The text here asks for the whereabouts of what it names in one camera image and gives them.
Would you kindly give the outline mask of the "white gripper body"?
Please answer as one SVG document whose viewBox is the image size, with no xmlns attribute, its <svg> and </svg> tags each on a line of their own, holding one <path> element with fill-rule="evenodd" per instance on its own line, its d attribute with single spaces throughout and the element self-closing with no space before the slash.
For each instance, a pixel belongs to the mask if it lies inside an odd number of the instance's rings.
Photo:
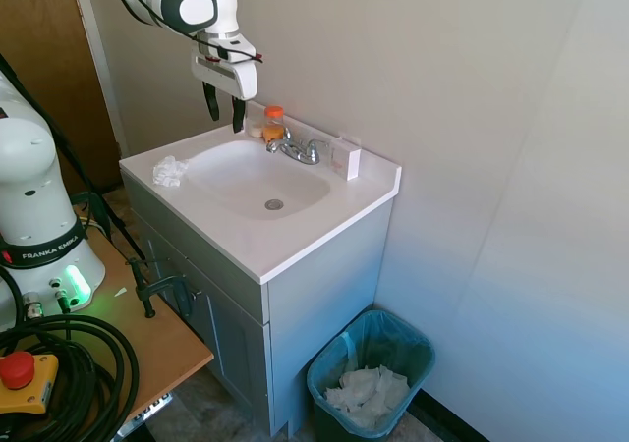
<svg viewBox="0 0 629 442">
<path fill-rule="evenodd" d="M 244 101 L 257 95 L 258 54 L 240 33 L 195 35 L 191 66 L 193 75 Z"/>
</svg>

